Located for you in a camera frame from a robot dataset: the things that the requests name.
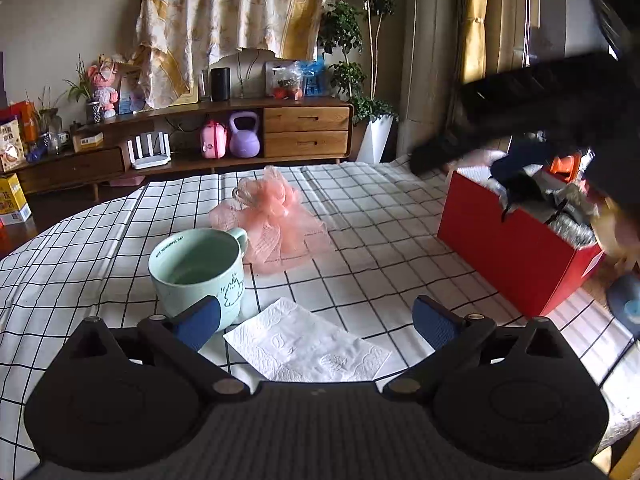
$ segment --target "pink doll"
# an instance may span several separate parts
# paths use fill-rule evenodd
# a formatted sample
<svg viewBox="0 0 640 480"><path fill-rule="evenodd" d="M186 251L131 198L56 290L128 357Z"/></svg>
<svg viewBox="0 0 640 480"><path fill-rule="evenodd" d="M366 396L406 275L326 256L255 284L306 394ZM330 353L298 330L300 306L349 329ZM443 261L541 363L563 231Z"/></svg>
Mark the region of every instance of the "pink doll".
<svg viewBox="0 0 640 480"><path fill-rule="evenodd" d="M98 69L96 65L90 66L86 74L94 87L94 99L100 103L100 109L105 119L116 114L113 105L118 102L118 93L113 82L116 79L116 70L112 62L104 62Z"/></svg>

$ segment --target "tall indoor plant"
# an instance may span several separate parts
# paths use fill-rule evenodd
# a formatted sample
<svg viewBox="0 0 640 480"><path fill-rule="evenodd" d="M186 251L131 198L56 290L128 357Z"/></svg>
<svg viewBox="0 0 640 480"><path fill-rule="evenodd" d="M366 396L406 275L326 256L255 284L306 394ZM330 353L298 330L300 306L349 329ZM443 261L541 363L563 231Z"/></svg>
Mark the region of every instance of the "tall indoor plant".
<svg viewBox="0 0 640 480"><path fill-rule="evenodd" d="M354 107L354 125L367 121L367 131L358 160L379 162L391 125L398 117L393 107L376 99L378 85L378 65L380 62L378 40L382 22L396 10L397 0L363 0L364 12L340 1L322 16L319 44L324 52L333 53L340 48L344 61L331 65L332 86L338 87L338 94L344 94ZM370 47L370 85L368 94L363 83L364 72L359 63L349 62L352 50L362 51L363 41L358 18L364 15L367 24Z"/></svg>

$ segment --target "plant pot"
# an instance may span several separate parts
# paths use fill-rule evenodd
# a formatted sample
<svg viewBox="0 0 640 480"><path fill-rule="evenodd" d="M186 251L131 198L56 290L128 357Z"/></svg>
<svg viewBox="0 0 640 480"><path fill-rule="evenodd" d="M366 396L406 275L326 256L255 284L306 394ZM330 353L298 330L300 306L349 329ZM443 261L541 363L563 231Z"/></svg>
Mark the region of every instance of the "plant pot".
<svg viewBox="0 0 640 480"><path fill-rule="evenodd" d="M86 104L87 124L97 124L100 122L100 103L93 101Z"/></svg>
<svg viewBox="0 0 640 480"><path fill-rule="evenodd" d="M57 108L44 108L40 110L40 133L52 132L58 134L62 131L62 118L58 115Z"/></svg>
<svg viewBox="0 0 640 480"><path fill-rule="evenodd" d="M351 133L351 153L349 154L349 160L351 162L355 162L358 158L358 153L360 153L360 147L364 140L364 134L367 133L367 126L369 126L369 123L360 121L353 127Z"/></svg>
<svg viewBox="0 0 640 480"><path fill-rule="evenodd" d="M393 123L393 116L385 115L367 125L356 162L367 162L368 164L380 162Z"/></svg>

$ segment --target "mug handle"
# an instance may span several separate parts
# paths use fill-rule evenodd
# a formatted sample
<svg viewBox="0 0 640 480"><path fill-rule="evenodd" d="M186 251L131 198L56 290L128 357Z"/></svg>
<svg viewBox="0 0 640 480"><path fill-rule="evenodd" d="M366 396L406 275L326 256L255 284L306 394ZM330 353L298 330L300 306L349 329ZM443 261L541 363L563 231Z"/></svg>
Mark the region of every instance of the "mug handle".
<svg viewBox="0 0 640 480"><path fill-rule="evenodd" d="M249 241L246 231L242 228L234 227L233 229L229 229L227 233L238 240L238 243L240 244L240 256L244 258L244 254L246 253L246 245Z"/></svg>

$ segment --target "pink tulle bow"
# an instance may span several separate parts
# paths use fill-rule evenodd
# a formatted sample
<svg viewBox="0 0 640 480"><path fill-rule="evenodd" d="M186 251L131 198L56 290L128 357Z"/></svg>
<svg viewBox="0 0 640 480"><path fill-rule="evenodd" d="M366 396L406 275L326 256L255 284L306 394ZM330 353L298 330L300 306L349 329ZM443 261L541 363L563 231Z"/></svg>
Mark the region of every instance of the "pink tulle bow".
<svg viewBox="0 0 640 480"><path fill-rule="evenodd" d="M247 232L244 260L257 272L281 272L334 250L324 223L300 203L300 192L273 166L264 168L263 178L242 178L233 197L213 208L209 220L214 229Z"/></svg>

